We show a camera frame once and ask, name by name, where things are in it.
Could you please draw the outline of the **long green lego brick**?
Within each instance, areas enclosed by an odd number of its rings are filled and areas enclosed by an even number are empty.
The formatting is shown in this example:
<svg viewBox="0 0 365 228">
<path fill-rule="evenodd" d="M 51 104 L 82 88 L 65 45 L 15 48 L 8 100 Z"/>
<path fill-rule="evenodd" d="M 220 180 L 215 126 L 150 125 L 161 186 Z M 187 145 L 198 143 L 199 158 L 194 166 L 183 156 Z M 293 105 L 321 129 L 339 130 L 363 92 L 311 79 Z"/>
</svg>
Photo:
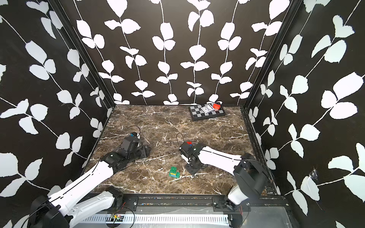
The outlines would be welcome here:
<svg viewBox="0 0 365 228">
<path fill-rule="evenodd" d="M 169 176 L 178 179 L 178 178 L 180 178 L 180 173 L 179 172 L 169 173 Z"/>
</svg>

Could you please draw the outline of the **cream lego brick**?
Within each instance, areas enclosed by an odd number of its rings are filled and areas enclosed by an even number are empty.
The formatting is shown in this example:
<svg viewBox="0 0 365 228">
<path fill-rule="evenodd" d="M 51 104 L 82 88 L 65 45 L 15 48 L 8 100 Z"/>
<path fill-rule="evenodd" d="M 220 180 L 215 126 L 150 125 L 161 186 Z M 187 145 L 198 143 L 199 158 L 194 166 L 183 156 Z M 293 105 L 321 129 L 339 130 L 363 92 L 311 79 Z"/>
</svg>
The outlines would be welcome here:
<svg viewBox="0 0 365 228">
<path fill-rule="evenodd" d="M 171 167 L 170 169 L 170 172 L 169 172 L 170 175 L 176 175 L 177 174 L 177 168 L 176 167 Z"/>
</svg>

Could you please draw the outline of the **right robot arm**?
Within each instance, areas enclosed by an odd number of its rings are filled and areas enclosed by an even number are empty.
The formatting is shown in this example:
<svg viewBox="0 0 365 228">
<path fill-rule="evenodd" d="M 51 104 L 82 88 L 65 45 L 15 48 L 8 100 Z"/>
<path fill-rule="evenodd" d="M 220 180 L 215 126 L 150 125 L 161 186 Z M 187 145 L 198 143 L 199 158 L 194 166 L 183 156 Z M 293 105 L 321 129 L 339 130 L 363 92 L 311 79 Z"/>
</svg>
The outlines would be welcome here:
<svg viewBox="0 0 365 228">
<path fill-rule="evenodd" d="M 225 205 L 235 209 L 248 199 L 261 197 L 270 183 L 266 166 L 251 154 L 233 155 L 217 151 L 205 144 L 184 142 L 179 146 L 182 158 L 187 162 L 185 168 L 191 175 L 208 166 L 213 166 L 234 176 L 237 184 L 225 197 Z"/>
</svg>

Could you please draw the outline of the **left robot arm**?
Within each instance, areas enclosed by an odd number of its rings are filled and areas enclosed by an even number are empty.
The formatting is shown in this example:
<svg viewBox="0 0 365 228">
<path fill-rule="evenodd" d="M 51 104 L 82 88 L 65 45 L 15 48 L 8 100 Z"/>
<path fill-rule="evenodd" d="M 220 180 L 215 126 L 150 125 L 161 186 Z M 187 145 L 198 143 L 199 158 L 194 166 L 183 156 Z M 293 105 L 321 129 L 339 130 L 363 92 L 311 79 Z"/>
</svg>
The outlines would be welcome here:
<svg viewBox="0 0 365 228">
<path fill-rule="evenodd" d="M 100 157 L 88 172 L 67 187 L 45 197 L 36 198 L 30 207 L 23 228 L 73 228 L 89 216 L 109 209 L 122 193 L 114 187 L 82 201 L 100 183 L 124 170 L 128 164 L 150 155 L 151 147 L 144 145 L 139 135 L 131 133 L 110 153 Z"/>
</svg>

